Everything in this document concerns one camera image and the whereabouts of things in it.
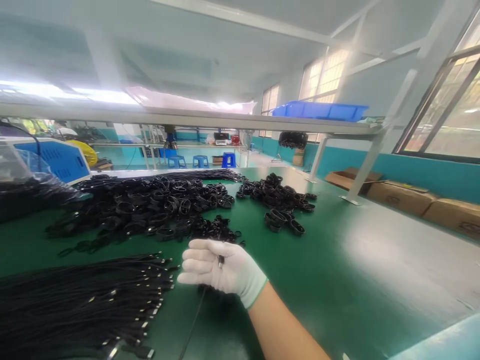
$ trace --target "desk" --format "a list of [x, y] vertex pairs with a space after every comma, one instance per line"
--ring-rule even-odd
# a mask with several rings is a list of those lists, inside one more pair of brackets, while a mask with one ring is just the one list
[[[304, 181], [290, 168], [237, 169], [250, 180], [275, 172], [284, 185], [318, 195], [313, 213], [298, 213], [303, 237], [272, 233], [264, 225], [266, 208], [236, 200], [231, 210], [207, 212], [231, 219], [246, 250], [268, 275], [293, 314], [338, 360], [380, 360], [394, 356], [473, 315], [480, 307], [480, 247], [426, 222], [364, 199], [351, 206], [346, 191], [319, 181]], [[240, 184], [226, 187], [230, 194]], [[42, 238], [58, 214], [44, 211], [0, 225], [0, 275], [45, 267], [83, 264], [163, 251], [176, 264], [187, 242], [155, 242], [135, 237], [95, 254], [57, 253], [95, 232], [56, 241]], [[177, 359], [200, 300], [196, 287], [176, 284], [148, 331], [158, 359]], [[205, 300], [185, 360], [261, 359], [262, 352], [246, 311], [237, 302], [223, 312]], [[119, 359], [134, 359], [122, 355]]]

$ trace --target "plastic bag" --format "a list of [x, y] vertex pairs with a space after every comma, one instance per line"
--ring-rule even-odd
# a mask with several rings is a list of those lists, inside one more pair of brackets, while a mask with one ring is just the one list
[[207, 102], [188, 97], [172, 95], [164, 92], [151, 91], [141, 86], [130, 86], [126, 92], [139, 104], [148, 108], [199, 110], [216, 113], [250, 114], [256, 102]]
[[86, 194], [56, 177], [37, 154], [0, 149], [0, 223], [83, 199]]
[[205, 144], [215, 144], [215, 137], [213, 134], [208, 134], [206, 136]]

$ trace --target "white shelf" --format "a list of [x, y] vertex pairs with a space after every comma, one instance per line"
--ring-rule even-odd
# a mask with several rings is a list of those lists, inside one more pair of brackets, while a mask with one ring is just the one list
[[0, 102], [0, 114], [12, 117], [114, 122], [121, 124], [299, 131], [325, 134], [375, 135], [381, 126], [311, 118], [242, 115], [223, 112], [145, 108], [140, 105], [91, 105], [78, 101], [58, 103]]

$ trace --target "hand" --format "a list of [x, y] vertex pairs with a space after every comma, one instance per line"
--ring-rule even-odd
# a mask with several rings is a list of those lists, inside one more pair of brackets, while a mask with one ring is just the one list
[[[238, 245], [217, 240], [190, 241], [183, 252], [183, 271], [178, 282], [207, 284], [224, 293], [234, 293], [250, 308], [268, 279], [252, 257]], [[219, 256], [225, 261], [219, 267]]]

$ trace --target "blue plastic crate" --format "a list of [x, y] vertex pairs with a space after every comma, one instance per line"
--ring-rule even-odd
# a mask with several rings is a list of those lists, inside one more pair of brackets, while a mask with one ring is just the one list
[[324, 102], [290, 101], [272, 111], [273, 116], [340, 120], [356, 123], [368, 106]]

